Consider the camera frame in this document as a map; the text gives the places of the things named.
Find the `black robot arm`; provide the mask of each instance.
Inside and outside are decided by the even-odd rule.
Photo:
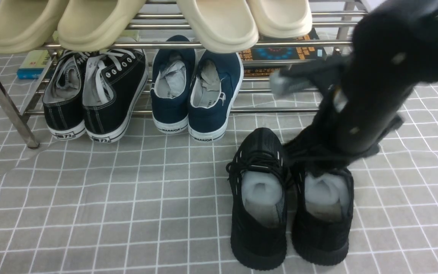
[[[313,123],[285,145],[290,162],[315,176],[377,154],[400,127],[398,109],[420,83],[438,81],[438,0],[388,0],[365,16],[352,36],[353,52],[282,69],[272,92],[308,85],[324,96]]]

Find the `canvas sneaker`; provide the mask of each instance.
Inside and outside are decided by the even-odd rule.
[[[167,41],[189,42],[189,39],[176,35]],[[175,134],[187,128],[187,99],[195,62],[194,49],[160,49],[153,58],[151,107],[153,122],[160,132]]]
[[[59,140],[85,133],[82,92],[89,52],[64,51],[43,95],[43,110],[50,132]]]
[[[188,101],[189,133],[193,139],[214,142],[224,136],[243,76],[243,64],[237,53],[204,52]]]
[[[123,137],[148,80],[141,49],[111,49],[87,62],[82,96],[87,134],[99,143]]]
[[[231,248],[246,267],[274,269],[287,253],[286,177],[280,140],[258,128],[226,166],[233,193]]]

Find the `slipper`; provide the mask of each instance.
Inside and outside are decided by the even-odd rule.
[[[92,52],[109,47],[146,0],[70,0],[58,31],[61,45]]]
[[[273,38],[296,38],[312,30],[308,0],[248,0],[261,34]]]
[[[177,0],[177,5],[200,43],[211,52],[240,52],[258,42],[246,0]]]
[[[52,36],[68,0],[1,0],[0,54],[34,50]]]

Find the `black sneaker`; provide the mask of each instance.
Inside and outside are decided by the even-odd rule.
[[[90,53],[64,51],[54,76],[43,95],[47,126],[59,140],[71,140],[85,133],[82,91]]]
[[[87,68],[82,97],[87,134],[99,143],[116,142],[148,80],[146,54],[141,49],[107,50],[90,59]]]
[[[342,262],[349,248],[354,181],[347,169],[314,178],[303,167],[290,169],[297,185],[292,242],[306,261],[324,266]]]
[[[258,128],[226,166],[233,192],[231,248],[236,259],[252,269],[274,269],[287,253],[283,157],[275,133]]]

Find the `shoe rack leg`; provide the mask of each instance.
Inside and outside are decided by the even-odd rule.
[[[356,2],[346,2],[344,4],[344,10],[343,11],[354,11],[354,8],[356,7]],[[344,16],[342,17],[341,21],[351,21],[351,16]],[[340,27],[337,31],[337,40],[347,40],[348,39],[348,33],[349,33],[349,27]]]
[[[32,131],[28,127],[28,125],[23,122],[21,119],[21,114],[18,111],[18,108],[14,105],[13,101],[9,97],[8,93],[5,90],[5,87],[0,82],[0,106],[3,111],[8,116],[11,123],[14,125],[16,130],[18,131],[21,138],[23,138],[24,142],[28,146],[28,148],[38,148],[40,145],[38,141],[35,139]]]

